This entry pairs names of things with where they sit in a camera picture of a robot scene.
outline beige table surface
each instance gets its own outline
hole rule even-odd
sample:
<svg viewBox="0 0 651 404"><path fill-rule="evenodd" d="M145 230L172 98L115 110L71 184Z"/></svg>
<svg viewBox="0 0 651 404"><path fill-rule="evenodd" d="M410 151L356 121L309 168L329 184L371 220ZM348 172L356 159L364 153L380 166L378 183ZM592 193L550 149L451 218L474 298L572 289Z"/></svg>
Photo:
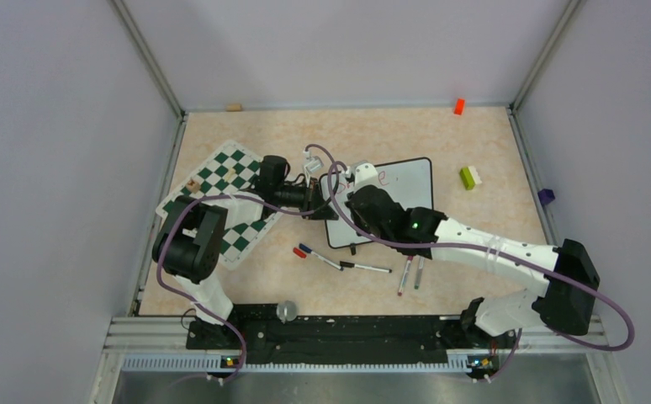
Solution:
<svg viewBox="0 0 651 404"><path fill-rule="evenodd" d="M330 109L190 114L172 183L179 183L216 147L234 140L260 155L286 157L293 167L311 142L347 164L379 164L414 157L432 160L434 207L462 223L515 240L544 243L521 159L504 108ZM466 191L458 176L474 165L483 180ZM458 314L479 296L506 295L521 286L459 263L428 261L414 290L410 274L397 296L405 257L368 244L351 257L328 247L320 221L283 216L236 270L216 273L235 303L292 300L304 315ZM314 258L296 257L299 242L334 260L392 268L392 274L361 269L339 272ZM177 286L171 277L169 284ZM159 287L152 265L140 314L181 315L190 304Z"/></svg>

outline purple block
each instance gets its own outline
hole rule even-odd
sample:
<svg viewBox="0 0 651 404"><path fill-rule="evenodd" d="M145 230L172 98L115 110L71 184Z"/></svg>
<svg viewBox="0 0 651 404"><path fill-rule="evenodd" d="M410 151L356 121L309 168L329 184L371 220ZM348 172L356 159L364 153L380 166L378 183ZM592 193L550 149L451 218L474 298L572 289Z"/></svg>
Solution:
<svg viewBox="0 0 651 404"><path fill-rule="evenodd" d="M541 206L546 206L553 202L556 199L556 195L553 194L551 189L542 189L538 191L538 200L541 201Z"/></svg>

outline gray floor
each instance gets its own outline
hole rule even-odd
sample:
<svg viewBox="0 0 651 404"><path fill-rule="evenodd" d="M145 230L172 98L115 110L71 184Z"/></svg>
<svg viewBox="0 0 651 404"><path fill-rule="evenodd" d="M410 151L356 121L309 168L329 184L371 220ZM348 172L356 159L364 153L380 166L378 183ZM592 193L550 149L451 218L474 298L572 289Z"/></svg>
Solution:
<svg viewBox="0 0 651 404"><path fill-rule="evenodd" d="M133 403L598 403L585 356L520 355L491 385L471 385L459 375L248 374L219 387L185 374L124 372L114 404Z"/></svg>

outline white wall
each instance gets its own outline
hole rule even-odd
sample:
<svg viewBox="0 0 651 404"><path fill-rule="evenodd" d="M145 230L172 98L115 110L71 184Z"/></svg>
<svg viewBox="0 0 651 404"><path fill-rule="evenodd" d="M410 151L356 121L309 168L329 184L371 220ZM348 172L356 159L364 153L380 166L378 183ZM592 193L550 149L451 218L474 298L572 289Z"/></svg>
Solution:
<svg viewBox="0 0 651 404"><path fill-rule="evenodd" d="M617 359L635 401L651 402L651 2L587 2L522 118L560 231L635 321ZM621 342L622 322L597 310Z"/></svg>
<svg viewBox="0 0 651 404"><path fill-rule="evenodd" d="M127 0L185 109L505 104L567 0Z"/></svg>
<svg viewBox="0 0 651 404"><path fill-rule="evenodd" d="M0 402L87 400L174 125L107 2L0 1Z"/></svg>

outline green and white checkerboard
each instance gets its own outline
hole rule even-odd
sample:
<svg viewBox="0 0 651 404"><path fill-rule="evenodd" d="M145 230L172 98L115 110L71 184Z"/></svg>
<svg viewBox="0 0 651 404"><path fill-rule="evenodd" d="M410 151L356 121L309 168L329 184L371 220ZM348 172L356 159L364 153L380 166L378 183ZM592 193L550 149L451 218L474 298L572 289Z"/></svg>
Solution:
<svg viewBox="0 0 651 404"><path fill-rule="evenodd" d="M157 206L156 213L162 219L167 218L173 201L179 195L201 198L205 195L233 194L240 189L248 188L258 173L261 160L260 156L241 144L227 141ZM271 215L264 221L227 229L221 243L219 262L228 269L236 268L254 246L266 236L279 217L281 214ZM195 231L185 231L185 234L193 237Z"/></svg>

